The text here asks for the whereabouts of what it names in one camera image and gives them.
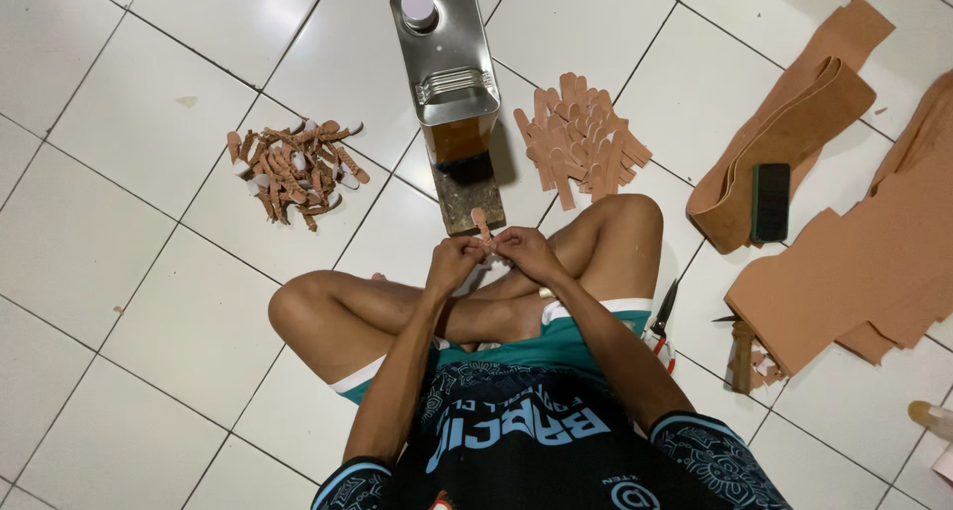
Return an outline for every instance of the man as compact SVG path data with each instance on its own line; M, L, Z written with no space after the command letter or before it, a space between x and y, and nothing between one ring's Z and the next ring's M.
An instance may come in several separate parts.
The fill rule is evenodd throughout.
M444 240L423 290L330 271L279 289L274 328L360 404L312 508L789 508L639 338L661 233L654 201L612 195L548 242ZM451 297L490 251L514 269ZM460 347L483 342L502 346Z

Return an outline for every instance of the leather sheet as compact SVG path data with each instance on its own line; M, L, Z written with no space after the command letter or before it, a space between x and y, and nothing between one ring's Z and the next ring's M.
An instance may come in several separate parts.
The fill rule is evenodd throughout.
M864 0L839 7L814 32L721 159L692 191L687 212L719 252L739 248L751 231L751 169L791 166L791 194L820 148L873 104L876 95L855 71L894 26Z
M835 339L870 362L953 312L953 71L923 95L867 197L749 264L725 301L793 376Z

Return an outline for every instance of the hand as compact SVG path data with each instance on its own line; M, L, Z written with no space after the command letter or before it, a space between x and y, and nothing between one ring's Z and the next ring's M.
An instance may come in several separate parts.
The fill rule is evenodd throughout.
M507 229L494 237L490 248L493 253L513 261L530 279L547 287L556 278L568 274L546 237L531 227Z
M480 238L458 236L444 238L434 248L425 291L445 298L459 289L473 268L486 260L490 247Z

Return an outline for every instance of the tiled floor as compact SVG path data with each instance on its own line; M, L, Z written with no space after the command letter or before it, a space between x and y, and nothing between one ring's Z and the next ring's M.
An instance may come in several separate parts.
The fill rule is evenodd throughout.
M655 153L623 190L665 216L656 298L682 277L675 378L698 409L751 443L795 508L951 510L929 471L946 443L905 406L953 407L953 321L881 367L832 346L786 387L733 394L729 326L711 320L746 263L785 247L719 255L683 213L848 1L480 0L503 96L494 164L510 223L554 233L586 200L551 208L512 110L567 70L609 90ZM897 25L861 71L878 100L824 149L792 238L863 195L953 66L953 0L869 1ZM388 0L0 4L0 509L305 508L356 407L283 348L270 295L326 268L421 285L443 236ZM222 156L226 131L295 114L366 125L347 145L371 183L316 234L266 223Z

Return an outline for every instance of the smartphone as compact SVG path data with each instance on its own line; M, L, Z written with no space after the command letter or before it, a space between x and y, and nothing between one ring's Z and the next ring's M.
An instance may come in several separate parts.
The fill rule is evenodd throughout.
M751 241L780 242L787 238L791 166L758 164L753 169Z

